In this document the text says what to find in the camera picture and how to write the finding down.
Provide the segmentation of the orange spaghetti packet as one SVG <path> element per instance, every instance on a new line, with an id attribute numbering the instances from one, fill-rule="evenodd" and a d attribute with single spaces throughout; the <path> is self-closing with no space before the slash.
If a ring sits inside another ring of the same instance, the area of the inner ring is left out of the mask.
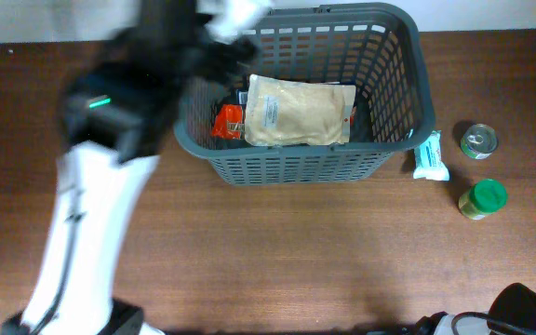
<path id="1" fill-rule="evenodd" d="M 294 111 L 272 103 L 253 116 L 242 105 L 224 104 L 215 117 L 211 135 L 253 146 L 346 143 L 355 112 L 356 108 L 348 105 Z"/>

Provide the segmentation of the clear bag of rice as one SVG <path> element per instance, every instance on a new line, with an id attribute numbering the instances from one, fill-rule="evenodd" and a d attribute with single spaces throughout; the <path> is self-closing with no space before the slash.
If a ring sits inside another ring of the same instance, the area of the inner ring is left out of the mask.
<path id="1" fill-rule="evenodd" d="M 345 144 L 355 86 L 249 77 L 244 136 L 253 146 Z"/>

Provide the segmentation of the grey plastic mesh basket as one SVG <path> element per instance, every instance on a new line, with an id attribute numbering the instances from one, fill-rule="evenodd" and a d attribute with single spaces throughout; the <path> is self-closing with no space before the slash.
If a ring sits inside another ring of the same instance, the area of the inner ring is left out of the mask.
<path id="1" fill-rule="evenodd" d="M 351 138 L 328 146 L 254 147 L 211 134 L 221 105 L 246 89 L 193 81 L 174 127 L 180 146 L 233 185 L 357 181 L 390 156 L 421 145 L 435 126 L 418 28 L 385 3 L 273 9 L 246 37 L 259 49 L 254 74 L 356 89 Z"/>

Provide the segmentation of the tin can with pull tab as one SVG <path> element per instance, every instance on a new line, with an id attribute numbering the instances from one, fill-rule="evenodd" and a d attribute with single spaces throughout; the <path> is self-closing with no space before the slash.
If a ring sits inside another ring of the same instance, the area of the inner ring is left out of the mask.
<path id="1" fill-rule="evenodd" d="M 470 158 L 482 160 L 492 155 L 499 145 L 495 130 L 485 124 L 470 126 L 461 138 L 462 152 Z"/>

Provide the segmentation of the green lid glass jar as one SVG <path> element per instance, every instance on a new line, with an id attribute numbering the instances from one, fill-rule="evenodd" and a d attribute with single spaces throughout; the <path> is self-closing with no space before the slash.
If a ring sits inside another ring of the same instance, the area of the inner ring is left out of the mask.
<path id="1" fill-rule="evenodd" d="M 465 192 L 459 198 L 458 207 L 463 216 L 478 221 L 502 209 L 507 200 L 505 187 L 499 181 L 486 179 Z"/>

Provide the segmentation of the blue cardboard food box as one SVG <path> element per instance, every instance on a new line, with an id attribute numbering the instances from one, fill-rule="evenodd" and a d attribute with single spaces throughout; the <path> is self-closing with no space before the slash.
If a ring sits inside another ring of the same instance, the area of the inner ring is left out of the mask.
<path id="1" fill-rule="evenodd" d="M 240 105 L 246 105 L 248 103 L 248 92 L 238 89 L 236 92 L 237 101 Z"/>

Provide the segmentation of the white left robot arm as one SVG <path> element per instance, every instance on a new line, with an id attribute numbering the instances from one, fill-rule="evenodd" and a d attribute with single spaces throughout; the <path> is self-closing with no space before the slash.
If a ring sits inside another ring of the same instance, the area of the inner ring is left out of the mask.
<path id="1" fill-rule="evenodd" d="M 165 36 L 139 28 L 107 42 L 96 65 L 60 95 L 63 151 L 44 259 L 26 308 L 4 334 L 151 334 L 134 304 L 113 295 L 130 217 L 194 78 L 227 83 L 257 48 L 203 28 Z"/>

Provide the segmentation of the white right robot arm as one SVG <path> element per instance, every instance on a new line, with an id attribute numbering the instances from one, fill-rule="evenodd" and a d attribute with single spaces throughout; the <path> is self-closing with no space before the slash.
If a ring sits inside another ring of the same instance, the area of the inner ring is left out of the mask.
<path id="1" fill-rule="evenodd" d="M 408 334 L 536 335 L 536 292 L 514 283 L 498 295 L 487 312 L 425 316 Z"/>

